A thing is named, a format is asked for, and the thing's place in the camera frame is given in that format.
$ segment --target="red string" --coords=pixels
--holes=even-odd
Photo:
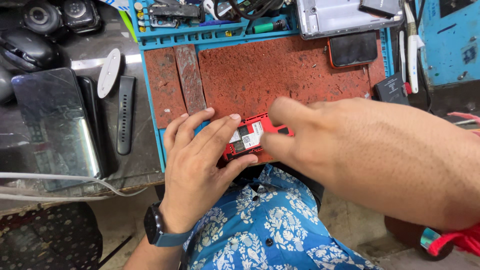
[[[448,242],[453,242],[461,250],[480,257],[480,223],[462,231],[444,233],[430,244],[428,253],[438,256],[442,247]]]

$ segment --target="black mouse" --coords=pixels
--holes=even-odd
[[[57,67],[60,55],[56,44],[26,28],[1,34],[0,54],[12,65],[26,72]]]

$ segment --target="desk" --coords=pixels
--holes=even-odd
[[[107,57],[110,51],[118,48],[125,56],[138,55],[138,45],[133,41],[119,13],[112,7],[96,2],[100,16],[104,21],[103,29],[86,37],[71,35],[61,47],[66,52],[74,66],[77,75],[86,75],[98,80],[101,66],[84,68],[94,61]],[[4,59],[0,57],[0,64],[12,70]],[[107,178],[107,182],[124,192],[135,191],[141,188],[162,184],[164,174],[160,169],[160,161],[156,148],[155,133],[152,116],[148,103],[145,79],[140,61],[132,61],[124,67],[122,75],[135,76],[135,105],[133,114],[132,151],[127,156],[120,156],[115,151],[117,138],[118,96],[117,89],[114,95],[101,100],[102,114],[108,124],[108,134],[113,148],[110,149],[110,159],[116,160],[118,170]],[[23,124],[22,115],[16,103],[0,106],[0,172],[38,172],[36,160],[29,143],[29,133]],[[46,192],[41,180],[0,179],[0,192],[8,193],[8,188],[25,189],[26,195],[33,196],[100,196],[113,194],[100,184],[84,184],[59,190]],[[43,207],[59,203],[44,203]],[[33,201],[0,201],[0,216],[40,207]]]

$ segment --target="hand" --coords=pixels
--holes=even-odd
[[[265,133],[264,150],[343,198],[437,228],[480,221],[480,138],[471,132],[361,98],[309,106],[278,98],[268,116],[295,135]]]
[[[240,115],[215,120],[197,136],[194,129],[214,115],[207,108],[193,116],[184,114],[173,120],[163,136],[167,151],[165,196],[159,210],[166,233],[185,233],[220,199],[232,180],[256,155],[245,155],[223,169],[216,164],[240,124]]]

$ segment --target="black watch face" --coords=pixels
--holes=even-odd
[[[145,214],[144,226],[145,226],[145,233],[147,235],[148,242],[150,244],[153,244],[153,240],[155,239],[155,236],[156,236],[157,227],[156,227],[155,215],[153,214],[151,207],[147,209],[147,213]]]

